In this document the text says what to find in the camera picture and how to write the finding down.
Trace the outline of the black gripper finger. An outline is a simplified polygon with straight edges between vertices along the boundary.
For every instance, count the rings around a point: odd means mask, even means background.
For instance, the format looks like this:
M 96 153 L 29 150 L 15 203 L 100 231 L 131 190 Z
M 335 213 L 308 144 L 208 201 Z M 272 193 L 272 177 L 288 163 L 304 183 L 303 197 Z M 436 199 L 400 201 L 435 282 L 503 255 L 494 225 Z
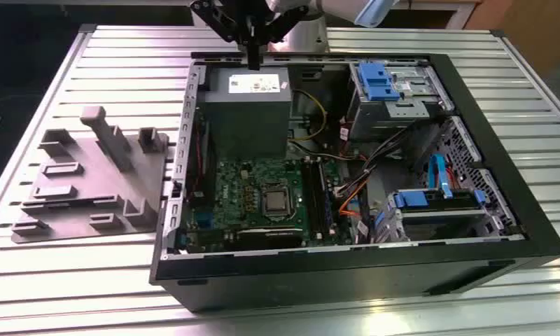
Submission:
M 226 42 L 236 42 L 247 55 L 248 69 L 255 69 L 255 44 L 251 26 L 250 1 L 192 1 L 193 14 L 205 22 Z
M 278 43 L 300 19 L 308 14 L 308 6 L 299 6 L 278 17 L 267 6 L 254 12 L 254 68 L 260 69 L 262 47 L 270 42 Z

